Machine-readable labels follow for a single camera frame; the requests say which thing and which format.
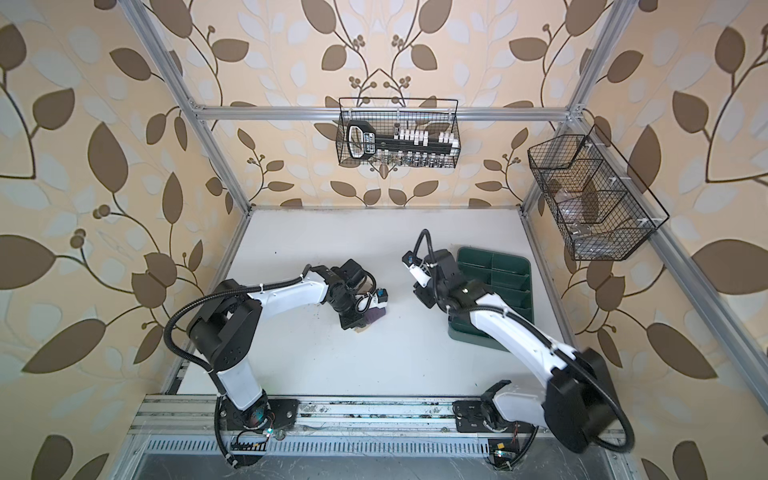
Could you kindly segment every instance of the black cable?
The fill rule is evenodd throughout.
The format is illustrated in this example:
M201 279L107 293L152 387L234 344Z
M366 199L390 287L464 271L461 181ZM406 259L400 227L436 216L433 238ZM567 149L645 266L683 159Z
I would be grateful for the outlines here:
M570 356L568 356L566 353L562 352L561 350L555 350L554 354L558 356L558 358L562 359L565 363L568 364L573 370L576 371L579 375L581 375L584 380L587 381L590 385L594 387L595 390L598 391L601 397L605 400L605 402L608 404L609 407L611 407L611 410L613 411L614 415L616 415L616 418L618 419L619 423L621 424L621 428L624 429L624 434L627 436L627 438L624 440L624 443L621 445L615 445L610 442L606 442L605 440L595 437L592 439L592 441L595 443L595 445L600 446L606 450L610 450L611 452L616 453L627 453L634 447L634 430L632 429L632 425L629 423L629 419L627 418L627 415L624 413L624 410L621 409L621 407L618 405L616 400L611 397L611 395L603 389L603 387L600 385L600 383L597 381L596 378L594 378L587 370L585 370L581 365L578 364L575 360L573 360Z
M284 288L286 286L296 285L297 283L304 280L304 277L306 276L306 273L310 271L310 268L311 268L310 265L305 266L301 276L298 276L297 278L294 278L292 280L284 280L283 282L270 283L267 285L244 286L242 288L224 290L222 292L209 293L208 295L202 296L197 300L193 300L189 302L187 305L183 306L178 312L176 312L168 320L168 323L165 324L165 329L163 330L163 341L165 342L165 346L168 347L170 352L173 353L174 355L180 356L185 360L188 360L196 365L199 365L203 367L203 369L206 372L210 373L211 371L213 371L213 367L208 362L201 359L200 357L197 357L195 355L192 355L191 353L186 352L185 350L181 349L178 345L174 343L174 339L171 336L171 333L174 331L174 326L176 325L176 323L179 320L181 320L181 317L187 314L190 310L206 303L209 300L213 300L216 298L222 298L225 296L238 296L238 295L244 295L247 293L261 292L264 290L275 290L277 288Z

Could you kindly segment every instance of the wire basket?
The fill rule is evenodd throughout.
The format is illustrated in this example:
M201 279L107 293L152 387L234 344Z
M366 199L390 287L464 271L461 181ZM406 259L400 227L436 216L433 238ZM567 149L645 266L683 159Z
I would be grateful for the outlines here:
M626 260L669 213L628 162L632 175L617 173L605 160L605 136L594 129L535 145L528 149L528 160L571 258ZM653 197L662 214L643 207L628 186L633 182L641 194Z
M456 168L456 109L445 98L339 99L336 153L343 167Z

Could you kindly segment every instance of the metal grate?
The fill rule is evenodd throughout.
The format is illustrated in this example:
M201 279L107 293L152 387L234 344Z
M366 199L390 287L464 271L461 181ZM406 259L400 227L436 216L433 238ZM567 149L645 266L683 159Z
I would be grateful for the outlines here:
M455 168L457 108L457 100L442 98L340 98L339 164Z
M225 436L224 443L230 444ZM247 436L240 438L241 444L255 443ZM249 451L242 453L284 456L399 456L399 457L477 457L488 456L488 441L477 438L418 438L402 439L379 437L361 439L356 437L322 437L305 439L287 436L282 441L271 439L266 452ZM220 455L216 440L211 435L153 435L147 444L146 453L164 455Z

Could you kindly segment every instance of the metal bar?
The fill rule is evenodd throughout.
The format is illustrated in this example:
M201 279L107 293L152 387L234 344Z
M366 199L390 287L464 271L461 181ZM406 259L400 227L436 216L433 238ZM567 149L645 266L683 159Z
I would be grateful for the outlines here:
M547 265L547 259L536 238L536 234L533 231L531 218L526 212L523 210L520 211L520 220L523 223L523 230L525 230L525 235L528 237L528 242L531 244L531 250L533 251L533 257L538 266L538 271L541 274L541 279L544 280L544 288L547 290L547 296L549 297L549 303L552 305L554 317L560 326L560 333L563 336L563 341L568 345L575 346L576 338L574 337L573 330L571 330L571 324L568 322L568 314L565 312L562 300L560 300L558 288L554 285L554 280L549 274L550 269Z
M248 224L250 223L251 215L250 212L243 214L243 216L240 218L240 222L237 224L237 227L235 228L235 231L232 233L232 240L230 241L229 246L224 251L224 255L221 257L221 262L219 263L219 268L216 270L216 274L212 279L210 279L210 283L208 284L208 289L206 290L208 293L212 293L214 289L227 278L227 275L230 272L230 266L232 265L233 260L235 259L235 255L237 254L237 251L240 249L240 243L243 241L243 236L245 235L246 230L248 229ZM186 342L184 345L181 346L182 349L186 350L187 352L191 353L192 350L194 350L194 345L189 340L189 338L186 338ZM181 368L183 360L179 356L174 357L174 363L171 366L171 368L168 370L168 375L165 377L165 380L163 381L163 388L161 389L161 392L167 392L171 385L173 385L174 380L176 379L179 369Z
M611 53L621 38L621 34L624 33L632 14L637 9L637 2L638 0L614 0L598 43L594 46L594 50L584 66L584 71L581 72L571 101L568 103L568 111L571 113L581 112L581 109L586 106L595 82L598 81L600 73L608 63Z
M371 107L377 111L397 111L397 107ZM193 110L201 120L338 120L338 108L324 107L198 107ZM460 121L565 121L565 108L459 108L456 117Z
M583 118L576 118L570 123L577 134L587 134L591 128ZM597 147L613 168L622 171L622 162L604 145L597 144ZM650 201L632 182L624 184L643 208L654 211ZM768 356L674 236L669 223L656 230L648 241L768 413Z
M187 123L198 140L200 140L200 143L202 143L211 164L214 166L214 170L219 174L224 186L227 187L232 195L234 203L240 211L247 213L250 210L250 202L240 188L240 183L238 183L235 173L227 163L227 159L216 143L213 133L208 129L205 120L196 116L193 109L194 102L192 101L192 96L187 90L183 78L179 75L174 61L171 60L170 55L163 46L162 40L160 40L152 26L144 4L141 3L141 0L120 0L120 5L126 18L136 31L136 35L141 40L141 43L144 44L155 66L157 66L161 77L165 80L165 84L181 109L181 113L187 119Z

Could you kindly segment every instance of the aluminum rail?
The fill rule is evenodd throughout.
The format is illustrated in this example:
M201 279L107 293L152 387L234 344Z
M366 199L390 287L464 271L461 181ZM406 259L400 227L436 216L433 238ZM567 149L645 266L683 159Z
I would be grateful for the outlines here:
M396 107L376 108L376 110ZM434 108L419 111L447 111ZM339 119L338 108L325 107L198 107L193 112L197 118L209 120L258 120L258 121L332 121ZM460 121L565 121L568 110L565 108L504 108L504 107L460 107L456 112Z

